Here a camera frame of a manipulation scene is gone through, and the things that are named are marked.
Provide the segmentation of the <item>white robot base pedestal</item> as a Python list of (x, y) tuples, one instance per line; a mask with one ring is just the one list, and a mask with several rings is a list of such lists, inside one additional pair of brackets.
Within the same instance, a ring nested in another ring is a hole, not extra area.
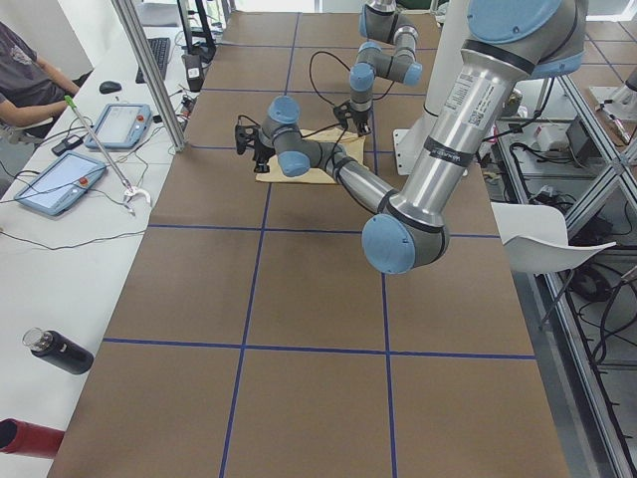
[(461, 48), (469, 36), (468, 5), (468, 0), (450, 1), (429, 79), (424, 113), (410, 129), (393, 131), (395, 161), (399, 175), (407, 176), (411, 173), (424, 140), (435, 124), (462, 70)]

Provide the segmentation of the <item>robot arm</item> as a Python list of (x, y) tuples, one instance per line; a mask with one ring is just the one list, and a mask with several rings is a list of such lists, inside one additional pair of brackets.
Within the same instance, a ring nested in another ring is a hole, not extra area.
[(359, 16), (359, 33), (366, 39), (349, 71), (349, 110), (359, 136), (370, 133), (369, 113), (376, 78), (416, 85), (423, 67), (416, 61), (418, 31), (395, 1), (366, 1)]
[(466, 168), (521, 81), (576, 71), (583, 57), (588, 5), (584, 1), (453, 1), (437, 49), (460, 61), (443, 78), (445, 100), (431, 127), (413, 128), (416, 160), (394, 189), (350, 157), (339, 141), (302, 135), (298, 103), (279, 96), (264, 121), (237, 138), (252, 147), (258, 168), (275, 158), (287, 177), (320, 169), (365, 207), (362, 230), (367, 261), (385, 274), (401, 274), (438, 260), (449, 233), (443, 211)]

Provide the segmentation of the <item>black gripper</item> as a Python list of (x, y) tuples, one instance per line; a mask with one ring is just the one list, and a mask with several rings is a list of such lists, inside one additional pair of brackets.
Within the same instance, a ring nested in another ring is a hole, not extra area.
[(354, 107), (350, 107), (351, 119), (356, 126), (356, 133), (359, 137), (363, 137), (371, 134), (371, 128), (369, 126), (369, 117), (371, 109), (364, 111), (358, 111)]
[(269, 173), (270, 165), (269, 160), (272, 156), (275, 155), (275, 150), (272, 147), (269, 147), (263, 144), (259, 139), (255, 140), (254, 144), (255, 150), (255, 173)]

